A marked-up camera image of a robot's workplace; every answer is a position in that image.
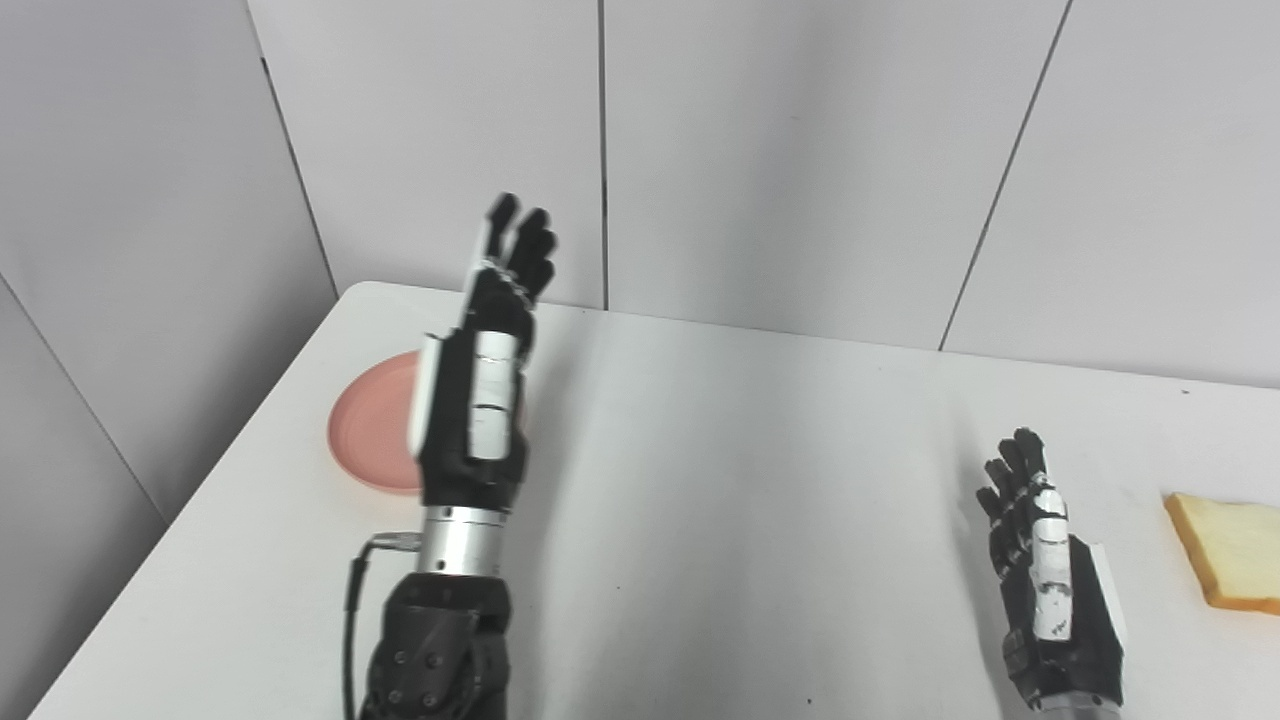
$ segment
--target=white wall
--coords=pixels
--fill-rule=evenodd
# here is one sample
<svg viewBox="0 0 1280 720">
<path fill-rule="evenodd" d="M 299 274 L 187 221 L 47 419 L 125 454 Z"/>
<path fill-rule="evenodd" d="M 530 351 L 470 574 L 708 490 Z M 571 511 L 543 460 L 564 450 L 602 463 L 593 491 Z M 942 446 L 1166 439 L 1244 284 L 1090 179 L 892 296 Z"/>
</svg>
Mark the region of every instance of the white wall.
<svg viewBox="0 0 1280 720">
<path fill-rule="evenodd" d="M 947 350 L 1280 387 L 1276 27 L 1076 0 Z"/>
<path fill-rule="evenodd" d="M 605 8 L 609 306 L 937 347 L 1064 3 Z"/>
<path fill-rule="evenodd" d="M 251 5 L 340 287 L 457 287 L 511 187 L 557 215 L 550 297 L 602 302 L 603 50 L 609 307 L 916 347 L 1065 8 Z M 1073 8 L 946 348 L 1280 384 L 1277 10 Z"/>
<path fill-rule="evenodd" d="M 0 4 L 0 278 L 17 720 L 335 299 L 243 5 Z"/>
<path fill-rule="evenodd" d="M 237 0 L 0 10 L 0 274 L 172 519 L 334 301 Z"/>
<path fill-rule="evenodd" d="M 509 190 L 564 242 L 547 299 L 598 307 L 595 0 L 248 0 L 338 290 L 458 290 Z"/>
<path fill-rule="evenodd" d="M 164 527 L 0 282 L 0 719 L 35 707 Z"/>
</svg>

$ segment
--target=robotic arm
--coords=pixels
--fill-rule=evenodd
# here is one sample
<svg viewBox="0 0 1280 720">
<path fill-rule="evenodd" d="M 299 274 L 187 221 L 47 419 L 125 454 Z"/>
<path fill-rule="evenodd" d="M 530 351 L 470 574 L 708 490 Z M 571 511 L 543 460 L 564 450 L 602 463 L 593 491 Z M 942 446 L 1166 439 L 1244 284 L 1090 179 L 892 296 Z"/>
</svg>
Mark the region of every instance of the robotic arm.
<svg viewBox="0 0 1280 720">
<path fill-rule="evenodd" d="M 548 256 L 556 247 L 541 209 L 507 240 L 518 208 L 513 195 L 498 199 L 458 327 L 422 340 L 407 438 L 422 470 L 422 533 L 371 543 L 417 547 L 417 568 L 387 600 L 361 720 L 506 717 L 511 598 L 498 560 L 527 457 L 518 420 L 532 311 L 554 274 Z M 360 573 L 353 566 L 353 577 Z M 358 600 L 353 587 L 348 614 Z"/>
<path fill-rule="evenodd" d="M 978 502 L 1009 616 L 1009 676 L 1041 717 L 1119 720 L 1124 623 L 1106 559 L 1068 530 L 1039 436 L 1019 428 L 1000 455 Z"/>
</svg>

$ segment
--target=pink plate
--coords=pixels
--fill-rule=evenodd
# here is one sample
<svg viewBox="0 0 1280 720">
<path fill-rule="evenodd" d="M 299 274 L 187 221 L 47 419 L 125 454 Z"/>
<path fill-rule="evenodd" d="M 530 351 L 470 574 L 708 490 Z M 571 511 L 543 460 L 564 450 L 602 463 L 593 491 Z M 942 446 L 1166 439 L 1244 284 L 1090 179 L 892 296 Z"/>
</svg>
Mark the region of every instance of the pink plate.
<svg viewBox="0 0 1280 720">
<path fill-rule="evenodd" d="M 417 352 L 406 352 L 365 370 L 333 405 L 329 450 L 357 480 L 396 493 L 416 493 L 417 462 L 408 454 L 408 405 Z"/>
</svg>

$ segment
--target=slice of bread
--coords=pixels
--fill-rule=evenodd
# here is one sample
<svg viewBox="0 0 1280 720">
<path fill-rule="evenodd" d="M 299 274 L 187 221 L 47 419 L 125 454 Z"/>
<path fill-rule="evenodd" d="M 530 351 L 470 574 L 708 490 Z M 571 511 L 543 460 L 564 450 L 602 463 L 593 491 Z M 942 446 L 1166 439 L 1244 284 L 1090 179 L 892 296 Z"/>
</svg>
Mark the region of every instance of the slice of bread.
<svg viewBox="0 0 1280 720">
<path fill-rule="evenodd" d="M 1210 605 L 1280 615 L 1280 509 L 1181 493 L 1165 509 Z"/>
</svg>

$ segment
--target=silver metal cylinder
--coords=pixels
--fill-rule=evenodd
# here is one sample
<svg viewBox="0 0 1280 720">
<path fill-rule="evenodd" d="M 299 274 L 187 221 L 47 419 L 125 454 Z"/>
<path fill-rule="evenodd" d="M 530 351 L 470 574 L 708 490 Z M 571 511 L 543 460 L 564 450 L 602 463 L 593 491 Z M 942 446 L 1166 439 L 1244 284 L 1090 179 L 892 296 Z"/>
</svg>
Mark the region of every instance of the silver metal cylinder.
<svg viewBox="0 0 1280 720">
<path fill-rule="evenodd" d="M 1039 700 L 1042 720 L 1120 720 L 1120 706 L 1092 693 L 1059 693 Z"/>
<path fill-rule="evenodd" d="M 417 571 L 497 577 L 506 524 L 506 512 L 428 505 Z"/>
</svg>

